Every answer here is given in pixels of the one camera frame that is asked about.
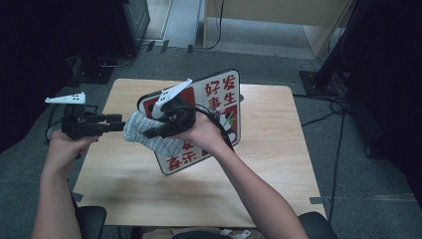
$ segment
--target chinese character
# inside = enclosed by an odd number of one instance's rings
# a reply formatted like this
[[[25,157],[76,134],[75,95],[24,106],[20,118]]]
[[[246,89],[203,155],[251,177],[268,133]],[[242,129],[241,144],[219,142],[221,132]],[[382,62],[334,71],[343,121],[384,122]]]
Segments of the chinese character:
[[[231,92],[227,93],[226,96],[224,97],[224,101],[226,101],[227,104],[225,104],[224,106],[228,106],[235,103],[236,101],[235,101],[234,96],[235,96],[234,93],[231,93]]]
[[[219,84],[219,81],[211,82],[211,84],[207,83],[207,85],[205,86],[205,93],[207,94],[207,97],[209,97],[211,94],[217,94],[218,89],[220,89],[220,87],[218,86]]]
[[[188,150],[191,147],[193,147],[191,141],[185,141],[185,143],[183,144],[183,149],[185,149],[185,150]]]
[[[167,160],[168,162],[168,169],[170,171],[178,168],[181,164],[181,162],[177,159],[177,157],[171,157],[170,159]]]
[[[229,91],[235,89],[235,76],[228,76],[227,79],[223,79],[224,90]]]
[[[208,101],[208,103],[209,103],[209,109],[211,110],[216,110],[218,107],[221,106],[221,103],[218,100],[218,98],[212,98],[211,100]]]
[[[193,151],[185,152],[182,154],[182,156],[183,156],[184,163],[188,163],[196,159],[196,153],[194,153]]]

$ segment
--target black cable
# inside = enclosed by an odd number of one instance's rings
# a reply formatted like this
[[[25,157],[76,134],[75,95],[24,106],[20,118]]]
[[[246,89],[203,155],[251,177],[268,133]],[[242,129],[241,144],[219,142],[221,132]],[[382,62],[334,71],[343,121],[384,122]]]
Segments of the black cable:
[[[321,121],[321,120],[325,120],[325,119],[327,119],[328,117],[330,117],[330,116],[332,116],[332,115],[334,115],[334,114],[335,114],[335,113],[330,113],[330,114],[328,114],[328,115],[326,115],[326,116],[324,116],[324,117],[322,117],[322,118],[319,118],[319,119],[314,119],[314,120],[308,121],[308,122],[306,122],[306,123],[302,124],[302,127],[304,127],[304,126],[306,126],[306,125],[308,125],[308,124],[314,123],[314,122],[318,122],[318,121]]]
[[[97,58],[97,61],[99,61],[100,59],[102,59],[102,58],[105,58],[105,57],[98,57]],[[126,66],[127,64],[129,64],[132,60],[133,60],[133,58],[134,58],[134,56],[132,55],[132,56],[130,56],[130,59],[129,60],[127,60],[125,63],[123,63],[123,64],[119,64],[119,65],[102,65],[102,64],[100,64],[100,67],[102,67],[102,68],[120,68],[120,67],[124,67],[124,66]]]
[[[212,49],[214,49],[220,43],[220,41],[221,41],[221,35],[222,35],[222,33],[221,33],[221,22],[223,20],[223,10],[224,10],[224,0],[221,2],[220,23],[219,23],[219,36],[218,36],[217,42],[214,44],[214,46],[209,47],[209,48],[204,48],[203,50],[207,50],[207,51],[208,50],[212,50]]]
[[[118,236],[118,239],[122,239],[120,226],[117,226],[117,236]]]
[[[60,105],[54,105],[52,110],[50,111],[50,114],[49,114],[49,119],[47,121],[47,129],[46,129],[46,132],[45,132],[45,138],[46,138],[47,144],[49,144],[49,137],[48,137],[49,129],[58,124],[57,122],[53,123],[53,117],[54,117],[54,113],[56,112],[56,109],[59,106]]]
[[[305,99],[311,99],[311,100],[319,100],[324,102],[331,102],[332,98],[324,98],[324,97],[318,97],[318,96],[308,96],[308,95],[300,95],[300,94],[293,94],[296,98],[305,98]]]
[[[328,215],[328,219],[327,219],[329,224],[331,224],[332,213],[333,213],[333,210],[334,210],[335,190],[336,190],[336,185],[337,185],[338,159],[339,159],[339,153],[340,153],[341,142],[342,142],[342,134],[343,134],[343,128],[344,128],[345,114],[346,114],[346,112],[344,112],[342,114],[340,136],[338,138],[337,151],[335,153],[334,174],[333,174],[333,177],[332,177],[331,201],[330,201],[330,206],[329,206],[329,215]]]
[[[303,95],[296,95],[296,97],[308,98],[308,99],[320,100],[320,101],[327,101],[327,100],[329,100],[329,109],[331,110],[331,113],[329,113],[328,115],[326,115],[326,116],[324,116],[324,117],[322,117],[320,119],[314,119],[314,120],[311,120],[309,122],[306,122],[302,126],[306,126],[308,124],[311,124],[311,123],[314,123],[314,122],[318,122],[318,121],[324,120],[324,119],[326,119],[328,117],[331,117],[333,115],[342,115],[342,117],[341,117],[341,125],[340,125],[340,136],[338,137],[337,150],[336,150],[336,153],[335,153],[334,173],[333,173],[333,177],[332,177],[332,190],[331,190],[331,196],[330,196],[329,213],[328,213],[328,218],[327,218],[328,223],[331,224],[331,221],[332,221],[332,213],[333,213],[333,209],[334,209],[334,201],[335,201],[335,191],[336,191],[336,182],[337,182],[337,170],[338,170],[338,159],[339,159],[339,153],[340,153],[341,142],[342,142],[342,135],[343,135],[343,129],[344,129],[344,118],[345,118],[345,115],[348,113],[349,108],[348,108],[348,106],[342,105],[343,103],[345,103],[345,99],[344,98],[327,99],[327,98],[320,98],[320,97],[308,97],[308,96],[303,96]],[[335,105],[338,105],[340,107],[340,110],[336,110],[334,108]]]

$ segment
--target chair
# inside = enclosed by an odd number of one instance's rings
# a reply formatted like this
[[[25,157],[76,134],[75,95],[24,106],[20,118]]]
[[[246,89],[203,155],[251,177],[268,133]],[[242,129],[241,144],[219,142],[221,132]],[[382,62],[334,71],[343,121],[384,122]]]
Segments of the chair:
[[[101,239],[106,222],[106,209],[101,206],[78,206],[71,191],[78,224],[83,239]]]
[[[299,216],[310,239],[338,239],[328,221],[317,212],[307,212]]]

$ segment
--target gray carpet floor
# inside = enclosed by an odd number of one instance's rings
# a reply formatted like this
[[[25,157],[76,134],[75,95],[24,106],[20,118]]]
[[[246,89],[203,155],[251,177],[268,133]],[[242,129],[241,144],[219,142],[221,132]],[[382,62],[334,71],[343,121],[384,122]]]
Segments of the gray carpet floor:
[[[103,110],[116,79],[184,81],[202,78],[234,68],[241,83],[288,86],[304,94],[299,71],[317,71],[319,60],[256,56],[235,53],[168,49],[142,49],[128,65],[114,69],[107,85],[81,84],[64,87],[58,96],[85,92],[88,104]],[[295,98],[302,123],[330,113],[327,102]],[[46,156],[44,133],[49,107],[28,135],[0,154],[0,238],[29,238],[36,212],[39,176]],[[316,181],[326,214],[333,187],[335,153],[341,116],[304,126]],[[352,115],[346,115],[338,159],[332,228],[339,238],[421,238],[422,210],[413,197],[405,176],[389,161],[367,158],[365,146]],[[70,175],[73,187],[84,159],[77,160]],[[129,238],[130,228],[120,228]],[[117,238],[117,227],[106,226],[103,238]]]

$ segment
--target cloth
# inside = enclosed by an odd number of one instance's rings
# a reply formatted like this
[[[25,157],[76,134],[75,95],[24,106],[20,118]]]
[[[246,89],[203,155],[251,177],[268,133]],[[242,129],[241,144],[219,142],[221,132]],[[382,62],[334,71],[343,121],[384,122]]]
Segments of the cloth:
[[[163,122],[148,119],[139,111],[134,111],[130,114],[124,126],[124,139],[126,141],[139,142],[158,154],[177,157],[182,150],[184,140],[172,137],[162,138],[160,136],[147,138],[143,135],[144,131],[163,124]]]

